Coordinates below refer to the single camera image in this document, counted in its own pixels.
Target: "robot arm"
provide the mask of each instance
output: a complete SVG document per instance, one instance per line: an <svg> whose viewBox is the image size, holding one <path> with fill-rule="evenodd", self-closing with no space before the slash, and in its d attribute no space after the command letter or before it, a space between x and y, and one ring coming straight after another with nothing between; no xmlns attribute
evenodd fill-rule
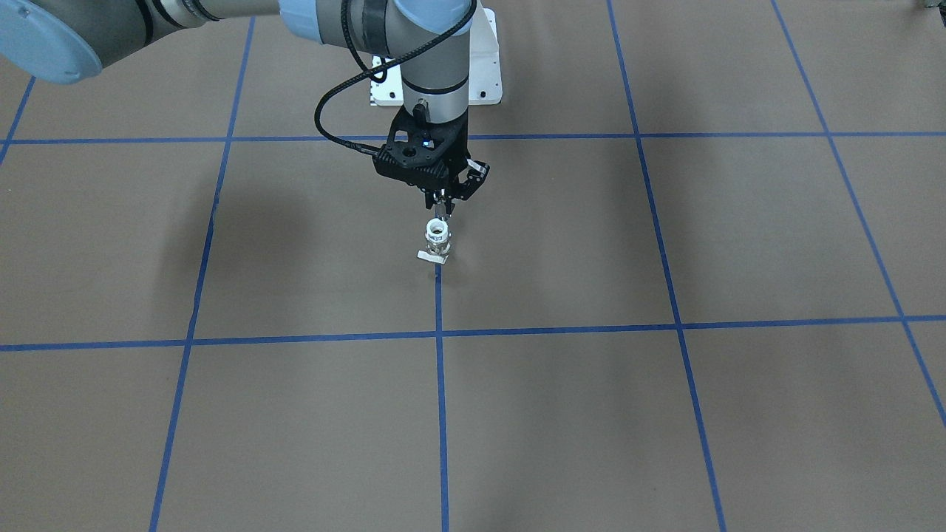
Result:
<svg viewBox="0 0 946 532"><path fill-rule="evenodd" d="M436 219L446 222L453 202L468 199L489 171L467 151L470 21L476 8L477 0L0 0L0 54L37 78L68 84L181 29L280 14L297 36L391 60L362 71L333 89L335 94L400 65L404 105L387 142L356 149L372 156L380 175L420 188L427 208L436 207ZM353 148L319 120L331 96L320 103L316 125L330 140ZM428 234L434 258L446 259L444 231L448 236L441 228L437 245Z"/></svg>

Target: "black cable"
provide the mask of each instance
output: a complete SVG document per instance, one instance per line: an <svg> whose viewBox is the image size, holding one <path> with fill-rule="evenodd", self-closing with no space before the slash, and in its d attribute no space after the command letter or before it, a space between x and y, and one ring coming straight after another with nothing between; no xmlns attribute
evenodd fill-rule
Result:
<svg viewBox="0 0 946 532"><path fill-rule="evenodd" d="M362 143L360 143L360 142L352 142L352 141L350 141L350 140L345 140L345 139L343 139L343 138L338 138L338 137L335 136L334 134L329 133L328 131L326 131L325 128L322 126L322 111L323 111L323 109L325 108L325 104L328 103L328 101L329 101L330 99L332 99L332 98L334 98L335 96L337 96L341 91L344 91L345 89L349 89L349 88L353 87L353 86L354 86L356 83L358 83L359 81L368 80L368 79L370 79L371 77L373 77L375 74L380 74L381 72L387 72L387 71L390 70L391 68L394 68L395 66L398 66L398 65L400 65L400 64L402 64L402 63L404 63L404 62L408 62L408 61L414 59L415 57L417 57L417 56L419 56L419 55L421 55L421 54L427 52L427 51L430 50L431 48L433 48L433 47L435 47L436 45L442 43L443 41L449 39L449 38L452 37L456 32L460 31L464 26L466 26L466 24L467 24L470 20L473 19L473 15L476 14L476 9L477 9L477 0L471 0L471 1L470 1L470 9L467 10L466 14L464 15L464 18L460 19L460 22L458 22L457 24L453 25L453 27L451 27L450 29L448 29L446 32L444 32L444 33L438 35L437 37L435 37L432 41L430 41L430 42L428 42L428 43L426 43L426 44L423 44L423 45L421 45L421 46L415 48L414 50L411 50L410 52L408 52L408 53L406 53L406 54L404 54L404 55L402 55L402 56L400 56L400 57L398 57L398 58L396 58L396 59L394 59L394 60L392 60L392 61L390 61L390 62L386 62L386 63L384 63L384 64L382 64L382 65L376 66L376 67L371 68L371 69L368 69L368 70L363 70L360 74L358 74L358 75L355 76L354 78L351 78L351 79L349 79L349 80L346 80L346 81L340 83L340 84L337 85L335 88L333 88L332 90L330 90L330 91L328 91L327 93L325 93L325 95L322 97L322 99L319 100L319 105L316 106L316 108L315 108L315 116L313 117L313 120L315 121L315 127L319 130L319 133L321 133L322 136L324 136L326 139L328 139L328 140L330 140L330 141L332 141L332 142L334 142L334 143L336 143L336 144L345 146L345 147L346 147L347 149L349 149L349 150L354 150L354 151L357 151L357 152L359 152L359 153L364 153L365 155L377 155L377 154L380 152L380 148L377 148L377 147L375 147L375 146L370 146L370 145L367 145L367 144L362 144Z"/></svg>
<svg viewBox="0 0 946 532"><path fill-rule="evenodd" d="M348 52L351 53L352 57L355 58L355 62L361 68L361 72L368 70L368 66L361 60L361 56L358 55L358 50L355 48L355 43L352 41L351 34L351 25L348 23L348 11L351 0L342 0L342 36L345 38L345 47L348 48ZM381 58L381 64L385 64L387 60ZM371 77L371 81L375 83L383 83L388 78L388 71L385 70L381 72L381 75L377 78L374 76Z"/></svg>

